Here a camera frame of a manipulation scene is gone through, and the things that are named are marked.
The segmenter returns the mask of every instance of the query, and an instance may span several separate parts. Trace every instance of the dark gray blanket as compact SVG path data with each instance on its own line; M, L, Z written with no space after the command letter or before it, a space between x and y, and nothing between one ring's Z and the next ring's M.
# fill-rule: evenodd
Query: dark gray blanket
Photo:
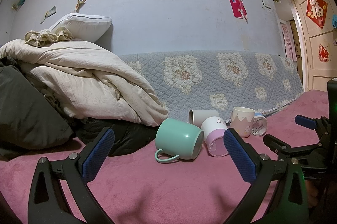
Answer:
M0 60L0 156L61 145L73 134L69 124L20 73L13 59Z

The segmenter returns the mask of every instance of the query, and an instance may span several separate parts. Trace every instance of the metal screw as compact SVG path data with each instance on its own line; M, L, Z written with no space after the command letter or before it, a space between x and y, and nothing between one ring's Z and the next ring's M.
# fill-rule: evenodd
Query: metal screw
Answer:
M71 153L71 154L69 155L69 158L70 158L70 159L75 159L75 158L77 158L77 156L78 156L77 153Z
M47 160L47 158L42 157L42 158L39 159L39 163L43 164L43 163L46 162L46 160Z
M298 159L297 158L292 158L292 164L298 164Z
M269 156L268 156L267 154L265 154L265 153L262 153L262 154L260 154L260 158L261 158L262 160L268 160L268 159L269 159Z

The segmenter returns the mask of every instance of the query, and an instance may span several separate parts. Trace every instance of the teal mug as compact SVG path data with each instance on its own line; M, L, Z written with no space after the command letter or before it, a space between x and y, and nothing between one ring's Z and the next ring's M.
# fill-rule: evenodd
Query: teal mug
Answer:
M195 159L203 145L203 130L195 125L167 118L158 129L155 143L157 151L154 157L160 163L169 163L178 158ZM159 153L172 157L160 159Z

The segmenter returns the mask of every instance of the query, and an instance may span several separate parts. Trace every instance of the blue gripper pad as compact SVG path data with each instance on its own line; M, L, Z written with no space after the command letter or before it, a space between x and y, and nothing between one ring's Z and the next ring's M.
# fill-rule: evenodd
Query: blue gripper pad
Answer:
M223 143L243 180L253 183L256 179L255 164L229 129L223 135Z
M317 128L317 123L315 120L301 115L297 115L295 117L295 123L311 130L315 130Z
M84 183L95 179L114 142L115 133L112 129L108 129L82 165L82 179Z

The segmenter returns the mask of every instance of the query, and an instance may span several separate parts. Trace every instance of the cream comforter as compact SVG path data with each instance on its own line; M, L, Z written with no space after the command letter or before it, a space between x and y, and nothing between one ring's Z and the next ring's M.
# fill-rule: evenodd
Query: cream comforter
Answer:
M72 40L37 48L15 39L0 48L0 58L5 56L20 61L35 87L48 86L70 117L158 126L168 116L146 79L94 43Z

